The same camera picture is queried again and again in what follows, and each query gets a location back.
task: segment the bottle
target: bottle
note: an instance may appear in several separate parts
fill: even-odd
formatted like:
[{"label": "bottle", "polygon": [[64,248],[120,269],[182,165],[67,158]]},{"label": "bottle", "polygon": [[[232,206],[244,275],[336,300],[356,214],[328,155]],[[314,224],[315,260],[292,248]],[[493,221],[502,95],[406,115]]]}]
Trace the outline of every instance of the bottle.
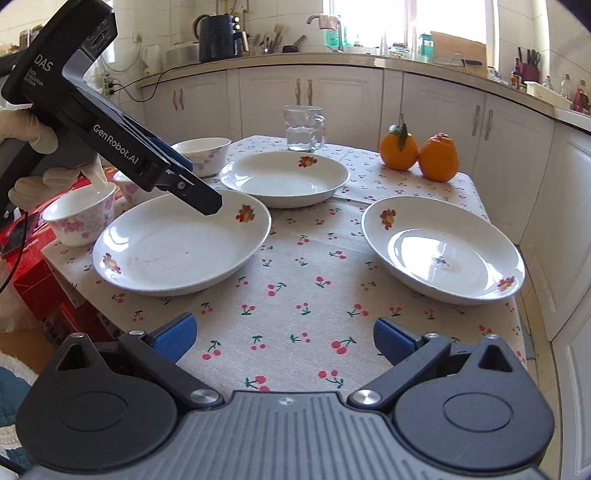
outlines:
[{"label": "bottle", "polygon": [[550,81],[550,75],[546,75],[546,80],[544,80],[544,83],[542,83],[542,86],[549,88],[550,90],[554,90],[554,87],[552,86],[552,82]]},{"label": "bottle", "polygon": [[519,90],[521,85],[521,70],[519,69],[521,62],[519,57],[515,57],[513,62],[513,71],[511,72],[511,87],[515,90]]},{"label": "bottle", "polygon": [[564,74],[564,78],[562,79],[562,82],[560,82],[560,94],[564,97],[570,100],[570,96],[571,96],[571,89],[570,89],[570,76],[568,73]]},{"label": "bottle", "polygon": [[574,93],[573,106],[571,108],[581,113],[589,108],[589,95],[587,94],[587,85],[584,80],[580,81]]}]

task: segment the cherry print tablecloth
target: cherry print tablecloth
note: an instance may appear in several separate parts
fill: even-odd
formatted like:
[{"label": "cherry print tablecloth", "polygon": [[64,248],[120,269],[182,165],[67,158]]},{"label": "cherry print tablecloth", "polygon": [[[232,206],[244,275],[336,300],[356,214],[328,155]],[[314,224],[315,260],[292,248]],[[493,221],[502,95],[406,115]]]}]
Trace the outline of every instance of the cherry print tablecloth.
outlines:
[{"label": "cherry print tablecloth", "polygon": [[[230,155],[284,148],[285,139],[250,137],[233,144]],[[122,330],[151,330],[184,311],[194,313],[198,339],[179,365],[226,397],[235,389],[333,389],[348,395],[390,368],[372,339],[380,316],[456,342],[497,333],[525,363],[514,299],[462,307],[424,297],[386,271],[361,232],[365,208],[397,194],[446,200],[487,218],[471,179],[459,174],[435,184],[415,168],[384,169],[373,152],[327,145],[319,153],[343,162],[350,182],[324,203],[272,210],[271,234],[260,251],[205,291],[143,297],[104,283],[92,267],[92,247],[55,243],[44,253]],[[216,179],[211,182],[221,187]],[[125,208],[121,200],[118,208]]]}]

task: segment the finger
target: finger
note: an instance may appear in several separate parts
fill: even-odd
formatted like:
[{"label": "finger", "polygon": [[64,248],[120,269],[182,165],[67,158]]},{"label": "finger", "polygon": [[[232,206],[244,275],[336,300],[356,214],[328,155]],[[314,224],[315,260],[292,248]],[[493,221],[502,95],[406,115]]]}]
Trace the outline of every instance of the finger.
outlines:
[{"label": "finger", "polygon": [[56,193],[43,183],[41,177],[24,177],[18,179],[14,188],[10,189],[8,198],[13,205],[29,211],[49,200]]},{"label": "finger", "polygon": [[68,190],[74,185],[79,173],[80,170],[78,168],[72,170],[61,167],[49,168],[43,174],[43,183],[56,192]]},{"label": "finger", "polygon": [[90,180],[97,189],[102,190],[107,187],[107,177],[103,171],[103,166],[100,164],[98,155],[94,161],[82,165],[80,167],[82,174]]},{"label": "finger", "polygon": [[57,149],[55,132],[28,110],[0,110],[0,137],[30,142],[35,151],[46,155]]}]

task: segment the faucet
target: faucet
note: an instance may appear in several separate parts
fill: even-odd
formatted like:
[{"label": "faucet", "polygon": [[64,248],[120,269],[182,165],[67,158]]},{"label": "faucet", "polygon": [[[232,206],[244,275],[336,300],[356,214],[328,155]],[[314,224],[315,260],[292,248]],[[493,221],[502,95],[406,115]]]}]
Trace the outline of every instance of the faucet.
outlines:
[{"label": "faucet", "polygon": [[[315,18],[318,18],[320,21],[320,15],[312,15],[308,21],[306,22],[308,25],[312,25],[312,20],[314,20]],[[339,48],[337,50],[334,50],[331,48],[331,50],[335,53],[344,53],[345,52],[345,47],[343,46],[343,28],[342,25],[340,23],[340,20],[337,21],[337,30],[339,31]]]}]

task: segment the metal screw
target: metal screw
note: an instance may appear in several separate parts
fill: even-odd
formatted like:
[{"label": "metal screw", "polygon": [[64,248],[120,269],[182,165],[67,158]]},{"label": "metal screw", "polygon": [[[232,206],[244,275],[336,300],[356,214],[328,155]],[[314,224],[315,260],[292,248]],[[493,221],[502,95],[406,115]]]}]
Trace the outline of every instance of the metal screw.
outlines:
[{"label": "metal screw", "polygon": [[382,395],[373,390],[357,390],[351,395],[351,399],[359,405],[375,405],[382,399]]},{"label": "metal screw", "polygon": [[220,398],[220,394],[209,388],[199,388],[191,392],[191,400],[198,405],[209,405],[215,403]]}]

